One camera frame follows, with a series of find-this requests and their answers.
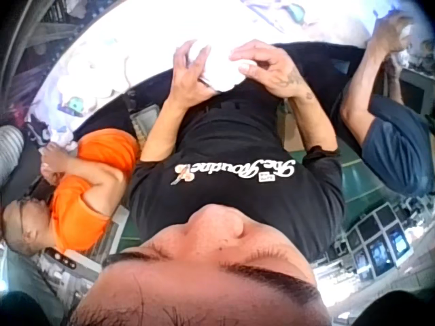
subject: man's nose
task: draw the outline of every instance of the man's nose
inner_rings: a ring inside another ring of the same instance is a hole
[[[243,235],[243,218],[233,209],[210,205],[196,212],[185,229],[188,247],[197,253],[237,245]]]

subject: man's ear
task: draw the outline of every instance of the man's ear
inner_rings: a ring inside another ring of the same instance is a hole
[[[37,235],[38,235],[38,232],[36,230],[24,231],[24,234],[22,235],[22,237],[27,244],[31,244],[31,243],[34,243],[36,241]]]

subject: blue shirt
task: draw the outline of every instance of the blue shirt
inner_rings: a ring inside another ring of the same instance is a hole
[[[362,159],[384,184],[400,194],[424,196],[434,189],[430,131],[422,117],[384,96],[373,95],[375,117]]]

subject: man's eyebrow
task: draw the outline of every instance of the man's eyebrow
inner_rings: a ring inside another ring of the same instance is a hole
[[[271,287],[301,306],[321,299],[317,287],[287,274],[274,272],[265,268],[237,264],[223,266],[222,270]]]
[[[146,255],[144,253],[138,253],[135,251],[126,252],[126,253],[115,253],[113,255],[107,256],[106,259],[103,260],[101,266],[103,269],[120,263],[121,261],[162,261],[165,260],[165,257],[160,257],[158,255],[151,256]]]
[[[126,252],[116,253],[108,256],[102,263],[102,267],[120,263],[122,261],[166,261],[167,257],[163,257],[159,254],[146,255],[138,252]],[[273,272],[265,268],[259,268],[255,266],[245,266],[239,264],[233,264],[229,266],[222,266],[221,270],[242,278],[247,278],[258,284],[265,285],[269,288],[277,290],[284,296],[288,297],[292,301],[300,305],[307,304],[314,300],[320,300],[320,293],[317,288],[299,278],[289,276],[287,274]]]

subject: man's arm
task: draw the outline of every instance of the man's arm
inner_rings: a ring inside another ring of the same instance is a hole
[[[400,74],[402,72],[402,67],[394,54],[391,54],[385,62],[385,71],[387,73],[388,97],[393,101],[404,105],[402,90],[400,88]]]
[[[104,163],[73,158],[55,143],[42,150],[42,168],[50,173],[76,175],[92,187],[83,194],[82,200],[89,208],[106,217],[117,209],[126,189],[126,177],[117,168]]]
[[[314,146],[320,146],[325,151],[338,149],[337,139],[331,121],[321,108],[311,89],[302,93],[306,96],[289,98],[294,117],[298,125],[304,148],[308,152]]]
[[[360,66],[353,76],[341,105],[341,117],[362,145],[375,116],[368,111],[377,73],[390,52],[406,47],[408,39],[400,39],[403,28],[411,20],[400,12],[391,12],[377,20],[372,39],[368,42]]]
[[[258,66],[243,65],[240,72],[263,84],[271,94],[288,99],[306,151],[314,146],[326,151],[337,150],[335,131],[328,116],[284,50],[253,40],[235,49],[230,59],[261,63]]]
[[[341,105],[341,117],[360,145],[375,120],[375,116],[368,111],[368,105],[378,70],[386,55],[375,44],[368,44]]]
[[[170,156],[177,141],[178,130],[186,110],[167,100],[142,149],[142,162],[159,162]]]
[[[174,55],[174,72],[171,92],[142,149],[142,162],[159,162],[174,150],[181,122],[189,108],[208,100],[215,91],[199,82],[210,48],[201,50],[196,60],[187,68],[186,56],[194,41],[185,42]]]
[[[115,213],[127,186],[121,170],[104,163],[68,157],[65,173],[81,177],[92,185],[82,196],[89,208],[107,217]]]

